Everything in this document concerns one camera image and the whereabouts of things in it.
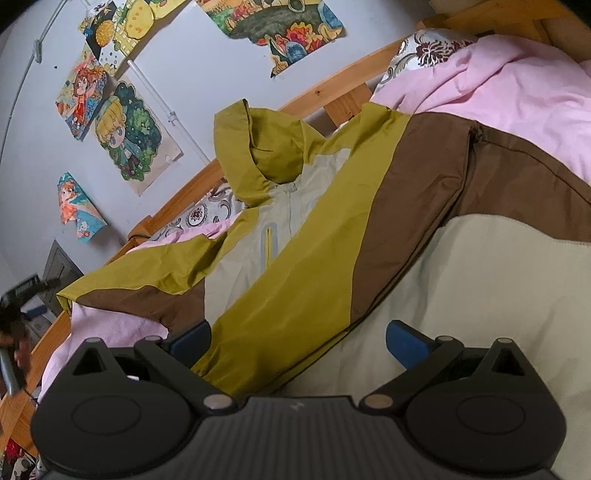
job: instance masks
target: colorful illustration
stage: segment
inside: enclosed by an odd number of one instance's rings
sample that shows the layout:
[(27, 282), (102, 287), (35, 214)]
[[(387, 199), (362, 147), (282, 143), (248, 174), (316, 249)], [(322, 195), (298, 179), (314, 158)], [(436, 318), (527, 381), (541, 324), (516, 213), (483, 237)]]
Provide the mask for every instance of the colorful illustration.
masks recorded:
[(75, 139), (80, 140), (90, 124), (103, 99), (106, 82), (105, 69), (85, 45), (56, 99), (57, 110), (66, 120)]
[(269, 45), (271, 77), (341, 36), (345, 28), (319, 0), (196, 0), (231, 38)]
[(154, 18), (164, 18), (170, 12), (183, 5), (187, 0), (146, 0), (150, 4)]
[(145, 0), (113, 0), (91, 7), (79, 30), (99, 63), (114, 76), (153, 24), (154, 14)]
[(95, 130), (101, 146), (138, 195), (181, 154), (125, 77), (101, 107)]
[(69, 172), (64, 173), (57, 183), (57, 198), (61, 222), (65, 225), (75, 220), (76, 236), (81, 242), (90, 240), (107, 224)]

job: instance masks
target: beige fabric panel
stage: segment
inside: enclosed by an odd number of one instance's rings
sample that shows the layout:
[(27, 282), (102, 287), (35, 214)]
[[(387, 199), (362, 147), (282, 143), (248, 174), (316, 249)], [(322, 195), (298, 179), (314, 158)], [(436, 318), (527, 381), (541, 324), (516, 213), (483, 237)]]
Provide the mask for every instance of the beige fabric panel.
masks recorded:
[(359, 401), (403, 372), (385, 346), (400, 319), (466, 346), (517, 342), (568, 423), (554, 469), (591, 478), (591, 244), (560, 241), (501, 216), (467, 215), (440, 228), (384, 302), (346, 339), (282, 389)]
[(313, 164), (304, 164), (292, 183), (274, 186), (271, 203), (259, 207), (256, 227), (228, 252), (205, 279), (205, 318), (215, 321), (246, 292), (265, 270), (266, 249), (277, 256), (297, 233), (316, 200), (326, 191), (351, 150), (334, 155), (317, 155)]

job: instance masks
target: pink blanket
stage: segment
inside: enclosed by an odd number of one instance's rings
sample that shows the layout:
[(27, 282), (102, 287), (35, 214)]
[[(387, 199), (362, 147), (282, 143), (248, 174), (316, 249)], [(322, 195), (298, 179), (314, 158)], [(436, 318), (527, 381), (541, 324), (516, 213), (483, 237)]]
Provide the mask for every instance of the pink blanket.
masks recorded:
[(373, 101), (445, 112), (529, 140), (591, 183), (591, 68), (525, 38), (490, 35), (448, 62), (403, 72)]
[[(140, 246), (131, 249), (128, 254), (143, 248), (186, 242), (198, 235), (216, 238), (225, 232), (237, 217), (238, 215), (235, 215), (219, 223), (208, 223), (207, 225), (188, 228), (172, 233), (161, 240), (144, 242)], [(41, 379), (39, 400), (43, 398), (57, 374), (87, 338), (100, 337), (108, 347), (115, 348), (133, 346), (135, 342), (148, 335), (158, 335), (166, 338), (168, 330), (159, 323), (142, 317), (127, 313), (107, 312), (106, 310), (93, 309), (74, 303), (72, 305), (72, 332), (49, 359)]]

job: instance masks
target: drawing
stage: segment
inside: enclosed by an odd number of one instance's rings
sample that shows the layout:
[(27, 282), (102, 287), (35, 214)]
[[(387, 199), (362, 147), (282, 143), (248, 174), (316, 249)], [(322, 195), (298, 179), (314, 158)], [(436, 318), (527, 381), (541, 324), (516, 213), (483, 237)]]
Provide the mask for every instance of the drawing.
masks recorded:
[(85, 45), (56, 99), (57, 111), (70, 127), (75, 139), (82, 139), (103, 99), (106, 82), (105, 69)]
[(271, 78), (345, 33), (319, 0), (196, 0), (230, 38), (268, 45)]
[(88, 10), (79, 30), (107, 73), (114, 76), (154, 24), (145, 0), (112, 0)]
[(64, 173), (57, 183), (57, 194), (61, 222), (65, 225), (75, 220), (76, 236), (81, 242), (90, 240), (107, 224), (69, 172)]
[(154, 13), (154, 18), (164, 18), (173, 10), (183, 5), (187, 0), (146, 0)]
[(123, 179), (138, 195), (181, 154), (125, 76), (101, 107), (95, 131)]

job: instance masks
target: blue gripper pad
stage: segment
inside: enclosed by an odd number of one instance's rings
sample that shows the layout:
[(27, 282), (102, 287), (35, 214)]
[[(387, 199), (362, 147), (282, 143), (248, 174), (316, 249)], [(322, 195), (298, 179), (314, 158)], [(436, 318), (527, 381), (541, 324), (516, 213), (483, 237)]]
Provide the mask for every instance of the blue gripper pad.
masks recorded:
[(191, 368), (205, 355), (211, 342), (212, 329), (208, 322), (201, 322), (171, 341), (168, 353), (185, 367)]
[(425, 360), (433, 351), (435, 342), (400, 320), (386, 327), (386, 347), (407, 370)]

